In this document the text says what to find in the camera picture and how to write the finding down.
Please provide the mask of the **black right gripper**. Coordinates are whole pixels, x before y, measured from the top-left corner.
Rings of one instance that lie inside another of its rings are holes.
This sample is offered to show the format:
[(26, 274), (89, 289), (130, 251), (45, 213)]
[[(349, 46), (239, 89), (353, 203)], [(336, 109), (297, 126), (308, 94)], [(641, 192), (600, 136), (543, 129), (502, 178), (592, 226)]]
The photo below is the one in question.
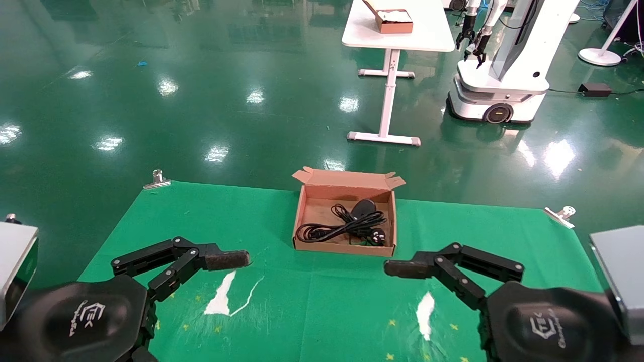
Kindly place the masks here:
[(611, 290), (593, 293), (508, 282), (483, 308), (487, 361), (642, 361)]

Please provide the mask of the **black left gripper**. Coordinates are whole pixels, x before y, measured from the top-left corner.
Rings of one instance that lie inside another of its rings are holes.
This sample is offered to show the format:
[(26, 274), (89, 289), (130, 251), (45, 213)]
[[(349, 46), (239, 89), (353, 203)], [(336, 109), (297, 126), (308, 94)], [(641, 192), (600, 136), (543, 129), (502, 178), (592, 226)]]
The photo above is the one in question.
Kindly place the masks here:
[(158, 362), (155, 307), (131, 277), (30, 291), (2, 330), (2, 361)]

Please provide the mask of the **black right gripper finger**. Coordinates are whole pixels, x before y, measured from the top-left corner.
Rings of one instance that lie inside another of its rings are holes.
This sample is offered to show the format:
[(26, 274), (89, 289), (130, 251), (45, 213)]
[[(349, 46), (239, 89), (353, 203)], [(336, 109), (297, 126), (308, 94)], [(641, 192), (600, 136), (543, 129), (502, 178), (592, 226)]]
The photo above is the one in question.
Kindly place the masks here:
[(483, 307), (486, 292), (459, 267), (500, 282), (521, 282), (524, 266), (480, 249), (453, 243), (438, 252), (418, 251), (407, 261), (389, 260), (384, 272), (391, 277), (436, 278), (470, 309)]

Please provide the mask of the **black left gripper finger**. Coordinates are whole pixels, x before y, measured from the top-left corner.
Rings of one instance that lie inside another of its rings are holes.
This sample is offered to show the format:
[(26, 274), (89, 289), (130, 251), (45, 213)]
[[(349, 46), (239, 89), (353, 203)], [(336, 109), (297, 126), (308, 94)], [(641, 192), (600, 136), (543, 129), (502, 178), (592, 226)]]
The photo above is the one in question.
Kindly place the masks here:
[(195, 244), (174, 237), (116, 257), (111, 267), (116, 276), (136, 277), (163, 266), (164, 270), (148, 283), (150, 299), (162, 302), (200, 270), (230, 270), (249, 264), (246, 250), (223, 251), (216, 243)]

